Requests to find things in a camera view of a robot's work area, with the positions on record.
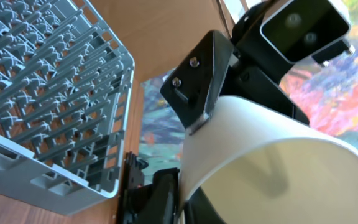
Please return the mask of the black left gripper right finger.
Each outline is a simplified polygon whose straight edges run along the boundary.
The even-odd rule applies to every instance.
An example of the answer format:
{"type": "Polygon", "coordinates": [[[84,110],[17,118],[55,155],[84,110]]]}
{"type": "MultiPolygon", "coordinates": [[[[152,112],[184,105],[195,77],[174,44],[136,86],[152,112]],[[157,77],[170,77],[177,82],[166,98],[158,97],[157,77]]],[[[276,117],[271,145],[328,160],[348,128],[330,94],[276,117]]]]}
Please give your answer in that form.
{"type": "Polygon", "coordinates": [[[185,203],[186,224],[225,224],[201,187],[185,203]]]}

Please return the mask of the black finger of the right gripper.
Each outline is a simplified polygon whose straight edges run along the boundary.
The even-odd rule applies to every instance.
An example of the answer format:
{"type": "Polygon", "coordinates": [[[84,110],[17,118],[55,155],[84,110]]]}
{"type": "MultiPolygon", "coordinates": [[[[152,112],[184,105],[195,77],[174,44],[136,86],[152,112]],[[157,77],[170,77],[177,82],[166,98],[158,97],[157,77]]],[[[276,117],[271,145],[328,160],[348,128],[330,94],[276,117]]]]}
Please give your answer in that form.
{"type": "Polygon", "coordinates": [[[234,51],[219,31],[209,31],[164,81],[160,93],[188,134],[212,117],[234,51]]]}

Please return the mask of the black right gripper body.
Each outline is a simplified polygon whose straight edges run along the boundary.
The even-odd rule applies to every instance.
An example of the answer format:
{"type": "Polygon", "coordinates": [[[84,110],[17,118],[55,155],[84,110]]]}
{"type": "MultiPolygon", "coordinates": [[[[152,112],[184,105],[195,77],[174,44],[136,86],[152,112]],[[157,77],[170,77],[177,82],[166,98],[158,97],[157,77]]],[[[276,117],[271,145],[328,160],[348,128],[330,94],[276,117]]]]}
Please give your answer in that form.
{"type": "Polygon", "coordinates": [[[264,15],[275,1],[251,7],[232,29],[231,42],[239,61],[230,67],[220,95],[240,96],[303,124],[307,115],[279,87],[293,67],[284,60],[260,33],[264,15]]]}

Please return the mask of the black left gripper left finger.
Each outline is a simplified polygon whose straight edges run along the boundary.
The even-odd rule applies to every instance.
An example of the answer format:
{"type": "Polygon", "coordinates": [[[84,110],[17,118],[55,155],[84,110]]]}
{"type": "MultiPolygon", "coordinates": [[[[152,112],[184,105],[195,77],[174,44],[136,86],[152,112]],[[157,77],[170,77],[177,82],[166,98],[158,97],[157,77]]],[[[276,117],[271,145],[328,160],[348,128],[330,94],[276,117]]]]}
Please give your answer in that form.
{"type": "Polygon", "coordinates": [[[144,184],[143,169],[149,163],[132,152],[124,161],[119,205],[116,213],[118,224],[173,223],[178,204],[179,169],[158,170],[151,184],[144,184]]]}

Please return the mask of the white paper cup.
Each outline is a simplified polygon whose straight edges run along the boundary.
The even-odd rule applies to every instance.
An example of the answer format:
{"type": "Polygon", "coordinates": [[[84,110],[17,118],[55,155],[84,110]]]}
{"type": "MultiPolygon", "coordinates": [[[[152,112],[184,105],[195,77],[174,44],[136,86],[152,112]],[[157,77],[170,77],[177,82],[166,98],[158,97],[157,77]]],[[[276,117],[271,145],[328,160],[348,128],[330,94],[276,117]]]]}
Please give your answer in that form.
{"type": "Polygon", "coordinates": [[[358,223],[358,150],[237,96],[183,143],[179,205],[224,223],[358,223]]]}

